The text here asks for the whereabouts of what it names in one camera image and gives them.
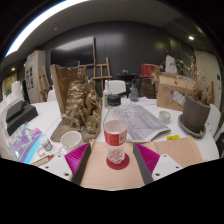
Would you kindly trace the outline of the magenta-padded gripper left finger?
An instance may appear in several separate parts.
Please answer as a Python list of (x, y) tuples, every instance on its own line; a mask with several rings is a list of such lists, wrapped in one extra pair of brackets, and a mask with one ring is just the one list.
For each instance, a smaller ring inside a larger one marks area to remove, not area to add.
[(41, 168), (80, 185), (90, 154), (91, 146), (86, 143), (66, 155), (57, 153), (49, 162), (41, 165)]

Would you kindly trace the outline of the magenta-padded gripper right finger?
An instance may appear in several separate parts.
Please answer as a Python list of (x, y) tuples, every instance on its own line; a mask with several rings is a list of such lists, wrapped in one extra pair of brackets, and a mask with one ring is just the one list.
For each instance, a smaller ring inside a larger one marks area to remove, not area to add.
[(133, 154), (145, 185), (182, 169), (168, 154), (159, 155), (137, 143), (133, 144)]

